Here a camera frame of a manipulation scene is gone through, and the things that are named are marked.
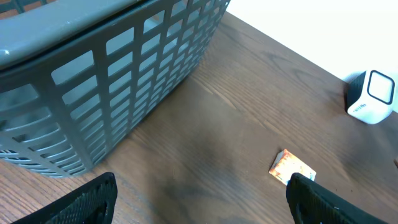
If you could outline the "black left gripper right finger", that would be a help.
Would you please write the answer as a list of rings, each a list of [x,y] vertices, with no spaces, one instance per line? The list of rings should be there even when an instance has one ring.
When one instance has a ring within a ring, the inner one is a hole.
[[[286,198],[298,224],[383,223],[298,172],[292,174],[287,184]]]

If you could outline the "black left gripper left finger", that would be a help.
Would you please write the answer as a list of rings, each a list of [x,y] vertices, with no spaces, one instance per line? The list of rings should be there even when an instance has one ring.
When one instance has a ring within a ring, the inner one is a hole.
[[[111,224],[117,196],[115,176],[105,172],[13,224]]]

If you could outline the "orange snack packet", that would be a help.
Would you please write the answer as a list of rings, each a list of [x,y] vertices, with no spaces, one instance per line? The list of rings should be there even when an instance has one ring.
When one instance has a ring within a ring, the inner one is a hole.
[[[293,173],[298,172],[314,181],[316,172],[287,149],[280,151],[269,169],[270,175],[287,185]]]

